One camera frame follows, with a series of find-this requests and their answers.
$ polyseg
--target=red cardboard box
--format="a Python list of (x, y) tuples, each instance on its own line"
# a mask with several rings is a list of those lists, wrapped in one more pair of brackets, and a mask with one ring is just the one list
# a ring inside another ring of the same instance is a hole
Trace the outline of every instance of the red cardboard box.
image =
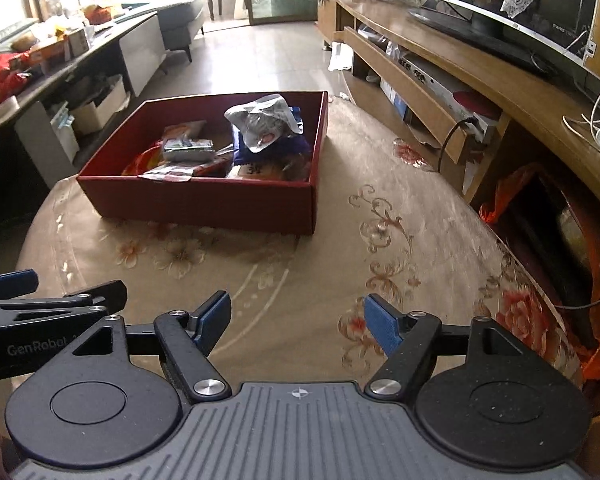
[(157, 182), (120, 176), (126, 165), (162, 136), (165, 126), (206, 120), (204, 138), (215, 146), (232, 142), (224, 112), (267, 95), (199, 95), (144, 102), (109, 137), (78, 174), (78, 183), (98, 213), (174, 224), (310, 235), (315, 230), (318, 159), (328, 120), (327, 92), (281, 92), (300, 107), (304, 136), (314, 146), (307, 182), (193, 177)]

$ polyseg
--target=orange plastic bag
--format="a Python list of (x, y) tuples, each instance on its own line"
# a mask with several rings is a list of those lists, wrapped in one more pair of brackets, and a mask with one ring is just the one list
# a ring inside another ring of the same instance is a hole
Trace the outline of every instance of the orange plastic bag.
[[(600, 202), (573, 174), (564, 168), (545, 168), (540, 164), (523, 166), (508, 177), (498, 182), (492, 203), (480, 206), (480, 218), (487, 224), (495, 224), (506, 211), (511, 200), (531, 179), (539, 175), (555, 186), (564, 196), (571, 214), (580, 227), (587, 243), (591, 276), (593, 281), (591, 303), (600, 301)], [(568, 311), (563, 311), (566, 322)], [(589, 309), (589, 321), (593, 335), (598, 342), (594, 351), (585, 349), (573, 331), (568, 330), (568, 337), (573, 340), (582, 364), (582, 374), (586, 380), (600, 379), (600, 303)]]

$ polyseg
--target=storage box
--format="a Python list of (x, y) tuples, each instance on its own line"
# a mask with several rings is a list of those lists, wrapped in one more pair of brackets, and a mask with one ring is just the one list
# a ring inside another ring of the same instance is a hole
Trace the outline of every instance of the storage box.
[(62, 61), (71, 59), (71, 50), (66, 38), (51, 43), (43, 43), (42, 45), (34, 45), (31, 48), (29, 53), (29, 64), (31, 66), (56, 57), (61, 57)]
[(78, 183), (104, 217), (309, 235), (317, 215), (318, 158), (328, 120), (327, 92), (281, 92), (300, 107), (304, 136), (314, 147), (307, 182), (193, 177), (160, 182), (120, 176), (165, 126), (206, 120), (202, 137), (232, 142), (224, 112), (267, 93), (175, 97), (147, 101), (131, 114), (78, 175)]
[(87, 31), (84, 28), (70, 32), (68, 38), (69, 45), (71, 46), (71, 55), (74, 57), (81, 56), (91, 47), (87, 38)]
[(108, 79), (114, 85), (113, 89), (104, 100), (96, 106), (93, 102), (85, 104), (75, 110), (71, 115), (75, 117), (74, 129), (82, 134), (92, 134), (103, 129), (111, 116), (118, 111), (126, 99), (125, 85), (121, 75)]
[(382, 92), (384, 92), (384, 95), (386, 95), (386, 98), (389, 99), (389, 101), (391, 101), (392, 105), (394, 105), (394, 108), (398, 110), (398, 114), (400, 115), (400, 117), (404, 120), (405, 116), (407, 115), (407, 111), (409, 111), (407, 103), (395, 92), (392, 86), (389, 85), (389, 83), (384, 79), (380, 80), (380, 88), (382, 89)]

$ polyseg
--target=floral tablecloth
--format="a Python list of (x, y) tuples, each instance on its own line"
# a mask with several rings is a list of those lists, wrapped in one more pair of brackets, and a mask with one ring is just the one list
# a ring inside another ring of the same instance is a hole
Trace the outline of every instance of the floral tablecloth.
[[(39, 297), (123, 280), (127, 323), (193, 310), (227, 290), (232, 322), (210, 358), (234, 388), (245, 380), (368, 380), (384, 361), (363, 317), (370, 292), (450, 324), (492, 316), (575, 378), (578, 360), (560, 321), (524, 270), (442, 177), (405, 163), (394, 140), (333, 99), (312, 237), (106, 220), (74, 178), (63, 180), (18, 266), (38, 272)], [(134, 362), (159, 371), (154, 358)], [(461, 362), (441, 358), (438, 370)]]

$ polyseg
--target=snack package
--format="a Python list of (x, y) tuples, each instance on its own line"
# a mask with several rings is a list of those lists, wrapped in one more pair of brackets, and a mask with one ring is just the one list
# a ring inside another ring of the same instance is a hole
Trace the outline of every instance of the snack package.
[(226, 168), (232, 160), (233, 146), (229, 144), (218, 150), (213, 160), (200, 164), (199, 162), (164, 162), (158, 166), (138, 173), (141, 178), (149, 180), (164, 180), (166, 182), (186, 182), (194, 176), (220, 176), (226, 173)]
[(234, 166), (226, 177), (238, 180), (284, 180), (283, 171), (275, 162), (252, 162)]
[(253, 153), (261, 152), (280, 137), (302, 133), (280, 94), (233, 106), (224, 116), (240, 130), (244, 145)]
[(163, 141), (162, 156), (170, 162), (210, 162), (214, 160), (216, 151), (211, 140), (192, 140), (181, 136)]
[(189, 123), (172, 124), (164, 129), (162, 140), (177, 139), (178, 137), (187, 137), (187, 139), (197, 139), (200, 136), (202, 128), (206, 121), (191, 121)]
[[(300, 117), (300, 108), (290, 108), (291, 114), (296, 122), (298, 130), (302, 134), (302, 118)], [(294, 135), (290, 137), (281, 137), (272, 143), (266, 150), (257, 153), (251, 151), (244, 141), (244, 136), (236, 126), (233, 127), (234, 136), (234, 164), (241, 166), (252, 162), (264, 162), (266, 160), (280, 160), (289, 155), (305, 154), (312, 151), (311, 145), (303, 135)]]

